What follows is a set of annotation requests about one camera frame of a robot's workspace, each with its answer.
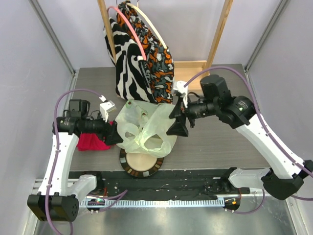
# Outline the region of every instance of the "cable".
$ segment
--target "cable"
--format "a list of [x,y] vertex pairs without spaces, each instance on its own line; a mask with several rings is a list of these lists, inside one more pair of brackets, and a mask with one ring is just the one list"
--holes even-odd
[[90,115],[88,115],[86,118],[89,118],[90,120],[95,120],[95,118],[92,116],[93,113],[98,112],[97,118],[99,117],[99,115],[101,115],[100,110],[93,110]]
[[241,198],[242,198],[242,194],[241,194],[241,190],[240,190],[240,188],[238,189],[238,192],[239,192],[239,200],[241,200]]
[[112,199],[116,199],[116,198],[119,198],[119,197],[123,197],[125,194],[127,193],[127,190],[125,190],[124,192],[116,195],[116,196],[113,196],[113,197],[102,197],[102,196],[98,196],[98,195],[93,195],[93,194],[88,194],[87,196],[89,197],[95,197],[95,198],[100,198],[100,199],[107,199],[107,200],[112,200]]
[[[56,104],[55,104],[55,108],[54,108],[54,113],[53,113],[53,125],[54,125],[54,131],[55,131],[55,137],[56,137],[56,151],[55,151],[55,157],[54,157],[54,161],[53,161],[53,165],[51,168],[51,173],[49,176],[49,180],[48,180],[48,185],[47,185],[47,190],[45,193],[45,215],[47,217],[47,222],[50,225],[51,229],[58,235],[62,235],[62,233],[60,233],[57,228],[54,226],[54,224],[52,223],[51,220],[51,216],[49,213],[49,193],[50,193],[50,188],[51,188],[51,182],[53,179],[53,174],[54,174],[54,170],[55,170],[55,166],[57,164],[58,161],[58,157],[59,157],[59,152],[60,152],[60,137],[59,137],[59,131],[58,131],[58,126],[57,126],[57,112],[58,112],[58,107],[60,104],[61,99],[66,96],[69,93],[72,92],[91,92],[96,94],[99,98],[102,97],[102,95],[100,95],[98,92],[89,90],[89,89],[74,89],[68,92],[63,93],[59,99],[57,100]],[[70,222],[70,234],[73,235],[74,234],[74,229],[73,229],[73,224]]]
[[188,93],[188,95],[187,95],[187,97],[190,99],[190,94],[193,94],[195,97],[197,97],[198,99],[200,98],[200,95],[198,95],[197,93],[195,93],[195,92],[189,92]]
[[123,193],[122,193],[122,195],[115,201],[115,202],[113,202],[111,205],[109,205],[108,207],[105,207],[105,208],[103,208],[103,209],[100,209],[98,212],[104,212],[104,211],[106,211],[107,209],[109,209],[109,208],[111,208],[112,206],[114,206],[119,200],[121,200],[122,199],[122,197],[124,197],[124,195],[127,193],[127,190],[125,190]]
[[[121,196],[120,196],[118,199],[116,199],[115,202],[113,202],[111,205],[109,205],[109,206],[107,206],[107,207],[105,207],[105,208],[102,208],[102,209],[98,210],[98,212],[104,212],[104,211],[106,211],[107,209],[113,207],[119,200],[122,199],[122,197],[125,196],[126,193],[127,193],[127,190],[125,190],[124,192],[122,192],[122,193],[121,193]],[[92,203],[93,203],[93,204],[98,204],[98,205],[105,205],[105,203],[101,203],[101,202],[92,202]]]
[[236,212],[236,211],[232,211],[232,210],[230,210],[230,209],[227,209],[227,211],[228,211],[228,212],[232,212],[232,213],[234,213],[234,214],[252,214],[252,213],[258,211],[258,210],[262,207],[262,205],[264,204],[264,202],[265,202],[265,191],[262,190],[262,193],[263,193],[262,201],[261,201],[260,205],[259,205],[257,208],[255,208],[254,210],[249,211],[249,212],[240,212],[240,211],[237,211],[237,212]]
[[248,84],[247,80],[245,79],[245,77],[243,77],[238,71],[236,71],[235,69],[231,68],[231,67],[227,67],[227,66],[214,66],[214,67],[210,67],[208,69],[202,70],[201,72],[197,73],[195,76],[193,76],[185,85],[184,87],[188,86],[188,84],[190,84],[193,80],[195,80],[197,77],[199,77],[201,74],[211,71],[211,70],[218,70],[218,69],[223,69],[223,70],[228,70],[233,72],[234,74],[236,74],[238,77],[241,78],[241,80],[244,82],[245,86],[247,87],[251,97],[252,97],[252,101],[254,104],[254,108],[257,114],[257,117],[260,120],[260,123],[262,125],[262,127],[264,128],[265,132],[267,133],[267,135],[270,137],[270,139],[274,142],[274,144],[283,152],[283,154],[293,163],[295,164],[297,167],[299,167],[301,170],[303,170],[304,172],[306,172],[308,175],[310,175],[313,178],[313,173],[310,172],[309,170],[307,170],[304,166],[302,166],[301,164],[297,163],[296,160],[280,145],[280,143],[275,139],[275,137],[269,132],[268,128],[266,127],[262,117],[261,117],[261,113],[260,113],[260,107],[258,105],[258,102],[256,100],[256,97],[254,95],[254,92],[251,88],[251,86]]
[[303,200],[303,201],[313,201],[313,198],[299,197],[299,196],[296,196],[296,195],[292,195],[291,197],[293,197],[295,199]]

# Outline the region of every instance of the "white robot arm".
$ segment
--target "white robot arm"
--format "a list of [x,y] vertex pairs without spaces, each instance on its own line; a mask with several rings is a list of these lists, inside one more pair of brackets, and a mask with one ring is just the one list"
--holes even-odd
[[[105,100],[105,98],[103,101],[100,104],[101,115],[99,114],[97,119],[87,118],[90,107],[88,101],[75,99],[70,100],[66,116],[57,118],[60,140],[58,161],[54,166],[57,141],[53,130],[52,150],[44,180],[38,189],[38,194],[30,195],[27,201],[30,209],[40,220],[47,220],[45,196],[48,185],[50,185],[49,214],[52,221],[74,221],[81,201],[91,191],[103,189],[102,177],[97,175],[96,172],[87,172],[72,186],[68,187],[67,185],[72,156],[81,133],[96,134],[107,145],[123,141],[117,133],[117,123],[115,121],[112,125],[108,123],[109,112],[114,110],[115,105],[111,101]],[[54,173],[51,184],[49,184],[48,180],[52,171]]]
[[[186,83],[178,81],[173,88],[179,96],[179,101],[170,114],[170,118],[175,118],[176,121],[167,131],[168,135],[187,137],[186,118],[189,119],[191,127],[194,127],[195,119],[215,115],[220,121],[230,125],[232,129],[246,137],[270,165],[270,168],[263,169],[232,167],[224,177],[235,188],[265,189],[280,200],[285,200],[300,189],[303,179],[308,174],[299,166],[312,172],[313,162],[304,161],[294,154],[271,130],[261,115],[262,124],[268,129],[267,133],[250,99],[244,96],[231,96],[225,80],[218,75],[210,75],[200,81],[203,96],[193,93],[198,98],[194,102],[188,98],[187,87],[184,87],[184,84]],[[295,162],[286,157],[272,141],[269,133]]]

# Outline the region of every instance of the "translucent plastic bag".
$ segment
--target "translucent plastic bag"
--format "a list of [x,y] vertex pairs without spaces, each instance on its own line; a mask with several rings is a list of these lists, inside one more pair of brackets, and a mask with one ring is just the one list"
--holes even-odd
[[166,134],[175,121],[168,117],[173,108],[173,104],[128,100],[115,120],[117,132],[124,140],[117,146],[127,153],[145,153],[156,158],[168,155],[177,139]]

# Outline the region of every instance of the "gray table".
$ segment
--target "gray table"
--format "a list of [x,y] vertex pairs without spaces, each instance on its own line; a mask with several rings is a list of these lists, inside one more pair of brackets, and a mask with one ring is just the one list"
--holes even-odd
[[[241,65],[231,65],[244,74]],[[248,96],[243,82],[226,70],[214,73],[224,77],[233,95]],[[113,120],[125,104],[115,93],[115,68],[80,69],[76,88],[88,88],[103,94],[112,100],[117,111],[112,113]],[[93,94],[75,93],[74,98],[87,99],[91,102],[90,110],[98,110],[100,100]],[[71,171],[82,170],[122,170],[119,163],[117,146],[106,151],[75,151]],[[254,146],[228,125],[216,117],[196,120],[195,128],[189,131],[189,137],[178,137],[168,156],[165,157],[162,169],[200,169],[200,168],[241,168],[267,167],[268,163]]]

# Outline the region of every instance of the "black bracket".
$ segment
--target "black bracket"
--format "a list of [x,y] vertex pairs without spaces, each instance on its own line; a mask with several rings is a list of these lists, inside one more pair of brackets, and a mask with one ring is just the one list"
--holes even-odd
[[[304,167],[312,172],[312,160],[304,161]],[[298,175],[293,175],[293,179],[279,179],[271,170],[266,176],[262,177],[261,180],[263,181],[264,189],[270,195],[279,200],[285,200],[298,192],[304,184],[303,179],[307,176],[308,174],[302,170]]]
[[[28,207],[40,221],[47,221],[45,215],[45,195],[29,195]],[[49,214],[52,221],[73,222],[78,214],[79,202],[75,195],[49,196]]]
[[166,132],[168,136],[188,137],[189,135],[188,129],[186,127],[186,116],[181,111],[181,103],[182,97],[179,97],[177,104],[169,115],[169,119],[175,118],[175,122]]

